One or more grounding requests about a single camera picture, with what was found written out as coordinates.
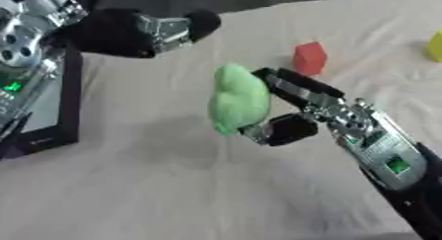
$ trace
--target white table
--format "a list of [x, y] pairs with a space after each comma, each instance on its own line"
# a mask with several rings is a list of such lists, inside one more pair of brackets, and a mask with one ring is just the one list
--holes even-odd
[[206, 105], [216, 67], [289, 67], [318, 40], [320, 80], [442, 152], [442, 65], [421, 53], [441, 14], [440, 0], [285, 4], [223, 15], [214, 36], [154, 60], [87, 55], [82, 141], [0, 164], [0, 239], [414, 239], [324, 130], [261, 148], [214, 133]]

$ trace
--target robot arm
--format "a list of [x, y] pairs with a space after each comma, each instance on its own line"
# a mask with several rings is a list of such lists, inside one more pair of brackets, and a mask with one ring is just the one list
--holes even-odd
[[30, 108], [60, 76], [65, 49], [151, 58], [212, 34], [220, 18], [196, 11], [153, 18], [134, 9], [95, 10], [99, 0], [12, 0], [0, 8], [0, 158], [14, 144]]
[[324, 123], [336, 144], [423, 239], [442, 239], [442, 160], [406, 135], [385, 113], [339, 90], [285, 69], [254, 72], [269, 91], [301, 112], [240, 132], [278, 146], [315, 135]]

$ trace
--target red block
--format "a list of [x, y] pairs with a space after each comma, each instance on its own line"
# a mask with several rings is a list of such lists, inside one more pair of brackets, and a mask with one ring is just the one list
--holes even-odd
[[296, 46], [293, 64], [297, 72], [306, 76], [321, 74], [326, 61], [327, 54], [318, 42]]

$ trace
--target green sponge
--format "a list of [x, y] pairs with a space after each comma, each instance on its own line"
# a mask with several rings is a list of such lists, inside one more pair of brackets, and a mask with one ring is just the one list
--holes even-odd
[[209, 103], [213, 127], [221, 134], [263, 121], [270, 111], [270, 93], [248, 69], [227, 64], [216, 71], [215, 89]]

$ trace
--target yellow cube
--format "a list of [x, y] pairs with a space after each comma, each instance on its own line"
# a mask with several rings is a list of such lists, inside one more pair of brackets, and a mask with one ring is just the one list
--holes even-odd
[[442, 31], [439, 31], [428, 43], [428, 53], [437, 62], [442, 62]]

